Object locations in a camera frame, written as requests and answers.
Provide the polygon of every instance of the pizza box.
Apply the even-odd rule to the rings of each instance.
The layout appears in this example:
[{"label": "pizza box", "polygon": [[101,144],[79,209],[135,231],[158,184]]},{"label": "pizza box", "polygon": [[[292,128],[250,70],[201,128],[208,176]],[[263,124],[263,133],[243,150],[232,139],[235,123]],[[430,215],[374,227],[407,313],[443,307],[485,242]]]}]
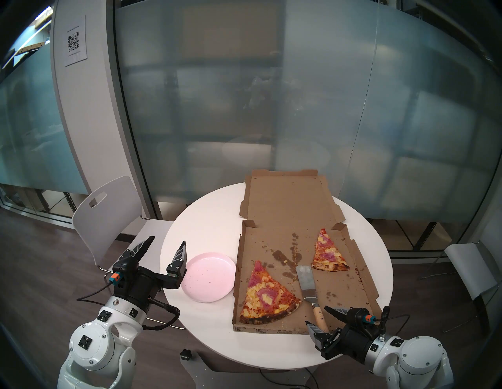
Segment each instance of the pizza box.
[{"label": "pizza box", "polygon": [[[319,230],[325,228],[350,270],[324,272],[312,269],[319,305],[331,331],[343,327],[324,311],[324,306],[366,307],[380,316],[378,292],[345,220],[335,204],[324,176],[317,170],[271,172],[253,170],[245,178],[246,190],[240,206],[242,222],[233,295],[233,330],[258,334],[307,334],[305,320],[315,323],[312,305],[303,301],[296,277],[297,265],[311,265]],[[255,261],[302,303],[291,315],[267,324],[239,322],[247,283]]]}]

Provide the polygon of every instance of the metal spatula blade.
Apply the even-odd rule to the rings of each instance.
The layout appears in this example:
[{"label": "metal spatula blade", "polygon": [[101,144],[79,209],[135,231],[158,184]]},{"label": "metal spatula blade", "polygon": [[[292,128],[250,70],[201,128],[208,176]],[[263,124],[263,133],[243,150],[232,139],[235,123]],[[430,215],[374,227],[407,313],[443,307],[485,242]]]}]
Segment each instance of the metal spatula blade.
[{"label": "metal spatula blade", "polygon": [[317,291],[315,289],[314,275],[310,266],[296,266],[296,274],[302,288],[302,295],[305,301],[311,304],[317,303]]}]

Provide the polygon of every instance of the chair handle hole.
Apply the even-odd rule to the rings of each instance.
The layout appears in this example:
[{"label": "chair handle hole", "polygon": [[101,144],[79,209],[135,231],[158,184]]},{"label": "chair handle hole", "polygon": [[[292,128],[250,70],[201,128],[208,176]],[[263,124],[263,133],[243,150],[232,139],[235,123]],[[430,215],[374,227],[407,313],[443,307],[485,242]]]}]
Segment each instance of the chair handle hole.
[{"label": "chair handle hole", "polygon": [[101,192],[101,193],[98,193],[91,201],[89,201],[89,206],[92,208],[92,207],[95,207],[96,205],[98,205],[101,201],[104,200],[104,198],[106,197],[106,192]]}]

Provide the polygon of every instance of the pizza slice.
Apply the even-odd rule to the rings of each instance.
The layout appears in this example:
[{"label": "pizza slice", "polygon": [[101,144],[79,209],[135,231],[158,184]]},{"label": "pizza slice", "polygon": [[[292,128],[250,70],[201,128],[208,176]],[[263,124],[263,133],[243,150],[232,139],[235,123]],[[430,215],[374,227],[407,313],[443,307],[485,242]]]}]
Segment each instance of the pizza slice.
[{"label": "pizza slice", "polygon": [[256,261],[239,321],[246,324],[271,323],[291,314],[300,303],[300,299],[274,280],[262,263]]},{"label": "pizza slice", "polygon": [[338,251],[333,241],[329,238],[325,228],[321,229],[317,237],[312,267],[324,270],[325,272],[339,272],[350,269],[341,252]]}]

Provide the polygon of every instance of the dark wood floor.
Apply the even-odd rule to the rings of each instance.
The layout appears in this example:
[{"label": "dark wood floor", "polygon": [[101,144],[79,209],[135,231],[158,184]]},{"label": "dark wood floor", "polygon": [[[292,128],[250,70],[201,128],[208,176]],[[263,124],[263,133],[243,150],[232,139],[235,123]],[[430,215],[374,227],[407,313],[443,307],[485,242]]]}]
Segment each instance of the dark wood floor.
[{"label": "dark wood floor", "polygon": [[[75,299],[99,289],[103,285],[102,274],[75,231],[1,208],[0,241],[0,321],[49,387],[55,387],[61,364],[68,355],[71,334],[98,312],[97,305]],[[116,241],[107,253],[106,264],[110,266],[127,246]],[[442,328],[473,316],[474,307],[458,275],[417,281],[417,275],[425,267],[393,266],[391,316],[410,313],[411,319],[400,336],[407,339],[429,335],[439,339],[448,352],[454,375],[459,376],[468,366],[469,357],[480,350],[481,329],[474,320],[455,331],[441,333]],[[436,270],[451,268],[451,264],[438,264]],[[100,295],[103,302],[106,293]],[[151,313],[163,317],[160,310],[152,309]],[[390,333],[397,331],[400,320],[389,322]],[[190,375],[179,362],[183,348],[199,352],[214,370],[257,371],[209,350],[188,331],[173,328],[146,331],[134,341],[134,348],[138,353],[134,388],[194,388]],[[320,388],[386,388],[383,378],[369,374],[364,366],[345,356],[321,365],[315,376]],[[315,387],[312,380],[307,385]]]}]

